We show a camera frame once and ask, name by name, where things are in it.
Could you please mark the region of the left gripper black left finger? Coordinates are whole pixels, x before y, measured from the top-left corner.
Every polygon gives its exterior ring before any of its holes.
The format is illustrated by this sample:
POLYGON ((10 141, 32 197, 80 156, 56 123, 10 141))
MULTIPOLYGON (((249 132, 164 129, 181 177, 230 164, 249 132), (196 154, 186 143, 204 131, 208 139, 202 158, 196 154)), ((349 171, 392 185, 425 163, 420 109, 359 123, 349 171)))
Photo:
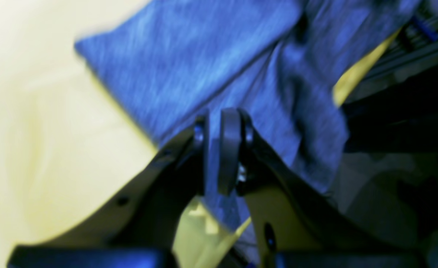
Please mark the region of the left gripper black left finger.
POLYGON ((97 211, 54 239, 15 247, 8 268, 177 268, 182 212, 204 195, 209 118, 171 139, 97 211))

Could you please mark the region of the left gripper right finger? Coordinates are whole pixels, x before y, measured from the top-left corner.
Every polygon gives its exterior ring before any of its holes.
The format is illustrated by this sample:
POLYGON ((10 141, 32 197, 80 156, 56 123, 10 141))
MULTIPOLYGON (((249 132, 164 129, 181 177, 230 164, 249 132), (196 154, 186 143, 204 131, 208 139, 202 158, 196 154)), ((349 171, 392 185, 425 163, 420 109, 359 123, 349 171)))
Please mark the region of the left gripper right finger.
POLYGON ((415 250, 358 228, 297 176, 243 109, 221 111, 218 190, 242 196, 261 268, 426 268, 415 250))

